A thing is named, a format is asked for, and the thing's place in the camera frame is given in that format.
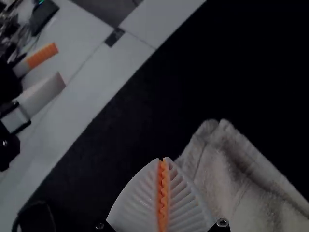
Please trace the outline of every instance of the white floor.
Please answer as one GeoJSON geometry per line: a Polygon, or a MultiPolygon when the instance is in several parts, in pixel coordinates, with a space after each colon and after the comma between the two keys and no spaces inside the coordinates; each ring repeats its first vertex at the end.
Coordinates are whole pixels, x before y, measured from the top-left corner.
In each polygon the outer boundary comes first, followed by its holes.
{"type": "MultiPolygon", "coordinates": [[[[134,72],[205,0],[144,0],[121,24],[126,33],[112,48],[112,28],[68,0],[42,32],[37,47],[55,42],[59,54],[24,80],[60,71],[67,87],[20,133],[21,153],[0,174],[0,230],[8,232],[19,209],[92,119],[134,72]]],[[[30,0],[22,17],[27,18],[30,0]]]]}

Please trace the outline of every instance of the white towel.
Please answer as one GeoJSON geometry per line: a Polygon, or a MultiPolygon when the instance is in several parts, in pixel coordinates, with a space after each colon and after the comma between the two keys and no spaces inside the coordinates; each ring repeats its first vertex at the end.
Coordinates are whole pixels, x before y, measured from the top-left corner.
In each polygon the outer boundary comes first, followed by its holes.
{"type": "Polygon", "coordinates": [[[228,121],[205,121],[176,162],[232,232],[309,231],[309,203],[228,121]]]}

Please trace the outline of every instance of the black screw head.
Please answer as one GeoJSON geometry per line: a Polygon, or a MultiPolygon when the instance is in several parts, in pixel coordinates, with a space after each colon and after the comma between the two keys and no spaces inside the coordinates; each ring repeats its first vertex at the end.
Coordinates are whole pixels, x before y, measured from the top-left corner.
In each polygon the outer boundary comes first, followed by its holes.
{"type": "Polygon", "coordinates": [[[8,145],[8,141],[3,140],[1,145],[4,146],[4,147],[6,147],[6,146],[8,145]]]}
{"type": "Polygon", "coordinates": [[[103,230],[104,224],[102,222],[98,222],[95,226],[96,230],[103,230]]]}
{"type": "Polygon", "coordinates": [[[221,218],[219,220],[217,220],[217,226],[218,227],[228,227],[229,226],[229,221],[225,218],[221,218]]]}

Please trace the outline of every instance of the black table surface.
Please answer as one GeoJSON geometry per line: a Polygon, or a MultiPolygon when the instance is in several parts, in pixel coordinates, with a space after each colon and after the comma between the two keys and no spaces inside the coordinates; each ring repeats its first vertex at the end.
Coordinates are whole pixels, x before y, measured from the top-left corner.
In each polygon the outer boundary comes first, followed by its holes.
{"type": "Polygon", "coordinates": [[[48,201],[59,231],[88,231],[134,174],[154,158],[177,158],[210,118],[232,122],[309,199],[308,17],[304,4],[207,1],[121,88],[29,202],[48,201]]]}

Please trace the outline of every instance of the orange gripper insert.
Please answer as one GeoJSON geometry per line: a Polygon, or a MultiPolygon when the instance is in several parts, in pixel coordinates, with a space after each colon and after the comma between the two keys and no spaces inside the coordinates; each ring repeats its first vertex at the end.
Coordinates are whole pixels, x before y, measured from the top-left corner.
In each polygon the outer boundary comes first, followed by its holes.
{"type": "Polygon", "coordinates": [[[33,54],[31,57],[26,58],[26,61],[31,69],[35,68],[39,64],[48,60],[58,53],[58,49],[55,43],[51,43],[44,48],[42,48],[37,53],[33,54]]]}
{"type": "Polygon", "coordinates": [[[158,223],[159,232],[166,232],[168,225],[168,164],[165,159],[159,162],[158,172],[158,223]]]}

